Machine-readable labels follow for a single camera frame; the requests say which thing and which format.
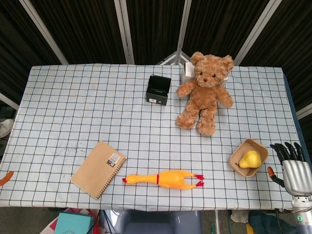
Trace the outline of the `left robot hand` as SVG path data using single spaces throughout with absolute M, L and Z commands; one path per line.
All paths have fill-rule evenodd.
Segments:
M 7 183 L 11 177 L 13 176 L 14 172 L 9 171 L 1 180 L 0 180 L 0 186 L 3 186 L 5 183 Z

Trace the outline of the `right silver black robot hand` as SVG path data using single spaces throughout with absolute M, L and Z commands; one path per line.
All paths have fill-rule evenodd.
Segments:
M 291 145 L 275 143 L 270 147 L 274 149 L 280 161 L 283 178 L 278 178 L 273 169 L 268 167 L 271 180 L 292 196 L 310 196 L 312 194 L 312 171 L 308 162 L 305 161 L 302 147 L 298 143 Z

